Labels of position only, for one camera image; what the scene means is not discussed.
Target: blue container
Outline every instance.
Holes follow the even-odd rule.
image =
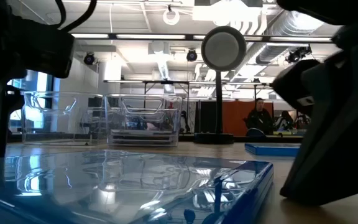
[[[301,144],[246,143],[246,150],[260,156],[293,156],[298,154]]]
[[[268,162],[92,151],[0,158],[0,223],[252,223]]]

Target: clear plastic bin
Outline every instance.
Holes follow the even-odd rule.
[[[24,144],[91,146],[106,143],[102,95],[52,91],[23,91],[22,94]]]
[[[111,146],[177,146],[182,98],[171,95],[105,96]]]

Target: table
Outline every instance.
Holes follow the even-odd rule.
[[[244,150],[244,143],[235,143],[228,146],[200,145],[192,142],[180,142],[178,147],[109,147],[81,146],[24,146],[22,144],[10,144],[6,150],[6,156],[26,156],[38,154],[50,154],[60,152],[92,151],[98,149],[113,149],[131,152],[164,153],[180,156],[215,157],[223,159],[259,160],[269,161],[274,165],[274,185],[268,195],[264,207],[260,211],[258,223],[260,224],[334,224],[355,223],[358,224],[358,195],[339,200],[319,208],[303,207],[285,200],[279,191],[284,184],[291,168],[293,158],[256,156]],[[357,177],[349,177],[349,181],[357,181]]]

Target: orange partition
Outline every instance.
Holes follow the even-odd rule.
[[[231,133],[234,136],[245,136],[247,126],[244,118],[255,108],[254,101],[232,101],[223,102],[223,132]],[[265,103],[264,108],[273,114],[273,103]]]

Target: black camera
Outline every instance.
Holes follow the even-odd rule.
[[[87,52],[84,57],[84,63],[86,65],[94,65],[95,63],[94,53],[93,52]]]
[[[188,62],[194,62],[195,60],[197,60],[196,50],[193,50],[193,49],[189,50],[186,58],[187,58]]]

